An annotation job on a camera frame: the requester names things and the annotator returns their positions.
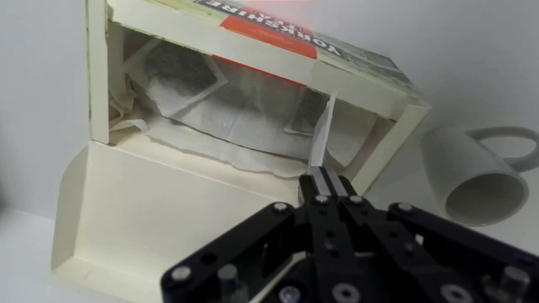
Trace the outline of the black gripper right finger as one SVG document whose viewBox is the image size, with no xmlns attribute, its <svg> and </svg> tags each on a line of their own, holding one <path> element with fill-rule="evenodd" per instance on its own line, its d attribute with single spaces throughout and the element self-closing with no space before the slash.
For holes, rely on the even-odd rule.
<svg viewBox="0 0 539 303">
<path fill-rule="evenodd" d="M 327 169 L 352 247 L 372 252 L 412 303 L 539 303 L 539 257 L 409 203 L 377 210 Z"/>
</svg>

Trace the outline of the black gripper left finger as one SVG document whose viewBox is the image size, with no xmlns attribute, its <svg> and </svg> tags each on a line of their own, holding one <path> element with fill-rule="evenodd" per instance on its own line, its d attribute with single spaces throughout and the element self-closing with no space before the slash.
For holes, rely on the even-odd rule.
<svg viewBox="0 0 539 303">
<path fill-rule="evenodd" d="M 300 176 L 301 207 L 273 201 L 173 264 L 160 277 L 163 303 L 247 303 L 291 259 L 300 213 L 332 196 L 321 168 Z"/>
</svg>

